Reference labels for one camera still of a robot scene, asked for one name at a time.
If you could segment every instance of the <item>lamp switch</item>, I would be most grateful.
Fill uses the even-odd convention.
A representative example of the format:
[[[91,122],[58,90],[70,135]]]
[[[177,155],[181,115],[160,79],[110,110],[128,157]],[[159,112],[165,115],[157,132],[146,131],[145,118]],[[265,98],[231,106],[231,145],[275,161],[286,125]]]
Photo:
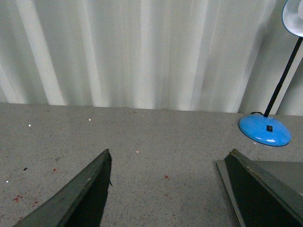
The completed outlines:
[[[266,125],[266,131],[273,132],[273,126]]]

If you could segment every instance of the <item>black lamp pole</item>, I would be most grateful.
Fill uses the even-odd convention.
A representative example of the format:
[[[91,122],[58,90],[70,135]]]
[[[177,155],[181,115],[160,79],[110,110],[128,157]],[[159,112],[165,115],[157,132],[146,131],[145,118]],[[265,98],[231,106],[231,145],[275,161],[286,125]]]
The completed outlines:
[[[297,41],[297,43],[296,43],[296,45],[294,47],[294,50],[292,52],[292,55],[290,55],[290,58],[289,58],[288,63],[286,65],[286,68],[285,68],[285,70],[283,72],[283,75],[282,75],[282,77],[281,77],[278,85],[276,86],[276,89],[275,89],[275,91],[273,93],[273,96],[271,97],[271,99],[270,99],[270,101],[268,103],[267,109],[266,109],[266,111],[265,111],[265,113],[263,115],[264,117],[268,117],[269,112],[270,112],[271,108],[274,105],[276,97],[278,96],[279,91],[281,90],[282,84],[283,84],[283,82],[284,82],[284,80],[285,80],[285,78],[286,78],[286,76],[288,74],[288,71],[289,71],[289,69],[290,69],[290,67],[291,67],[291,65],[292,65],[292,63],[294,61],[294,57],[295,57],[295,55],[297,54],[297,52],[299,50],[299,47],[300,47],[300,45],[302,43],[302,40],[303,40],[303,37],[299,37],[299,39],[298,39],[298,41]]]

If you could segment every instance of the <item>white lamp shade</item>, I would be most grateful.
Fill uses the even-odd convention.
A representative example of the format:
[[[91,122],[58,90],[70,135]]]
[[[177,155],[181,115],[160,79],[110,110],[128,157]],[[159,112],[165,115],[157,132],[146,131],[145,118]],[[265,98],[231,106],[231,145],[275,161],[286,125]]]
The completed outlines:
[[[282,12],[282,21],[290,33],[303,37],[303,0],[287,0]]]

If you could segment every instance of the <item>blue lamp base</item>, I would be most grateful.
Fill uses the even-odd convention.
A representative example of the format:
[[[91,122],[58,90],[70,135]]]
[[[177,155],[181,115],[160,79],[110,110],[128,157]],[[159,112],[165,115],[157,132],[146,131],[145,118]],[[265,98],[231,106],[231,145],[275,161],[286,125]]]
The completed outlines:
[[[252,140],[270,146],[284,146],[292,138],[289,130],[272,117],[249,115],[240,120],[239,127]]]

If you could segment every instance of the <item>speckled countertop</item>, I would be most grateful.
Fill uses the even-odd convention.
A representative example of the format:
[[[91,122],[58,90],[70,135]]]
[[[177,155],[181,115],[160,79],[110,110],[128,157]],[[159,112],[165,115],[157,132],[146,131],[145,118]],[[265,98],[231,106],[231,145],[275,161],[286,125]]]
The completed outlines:
[[[243,116],[0,104],[0,226],[39,207],[106,148],[113,187],[102,227],[237,226],[214,161],[233,148],[253,160],[303,161],[303,117],[276,116],[293,138],[274,148],[242,134]]]

